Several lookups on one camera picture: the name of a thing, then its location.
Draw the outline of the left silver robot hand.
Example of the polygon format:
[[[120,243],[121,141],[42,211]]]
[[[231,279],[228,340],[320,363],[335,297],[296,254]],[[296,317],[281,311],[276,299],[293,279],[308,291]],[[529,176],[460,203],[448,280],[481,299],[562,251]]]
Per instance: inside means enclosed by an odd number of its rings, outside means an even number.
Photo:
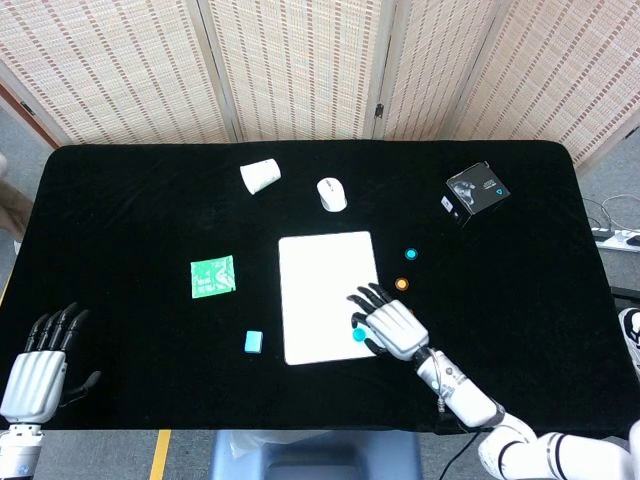
[[[89,316],[76,303],[36,320],[25,347],[11,368],[1,402],[1,416],[10,424],[43,425],[56,412],[86,397],[102,373],[89,374],[80,386],[64,388],[67,357]]]

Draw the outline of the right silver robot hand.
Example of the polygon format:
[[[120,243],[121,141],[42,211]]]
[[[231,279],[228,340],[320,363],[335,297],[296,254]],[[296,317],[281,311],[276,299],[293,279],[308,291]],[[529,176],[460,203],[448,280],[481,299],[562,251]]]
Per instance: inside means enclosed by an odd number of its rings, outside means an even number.
[[[374,355],[389,354],[401,361],[411,361],[419,352],[428,351],[427,329],[402,302],[375,283],[360,286],[357,291],[347,296],[359,307],[351,317],[357,342]]]

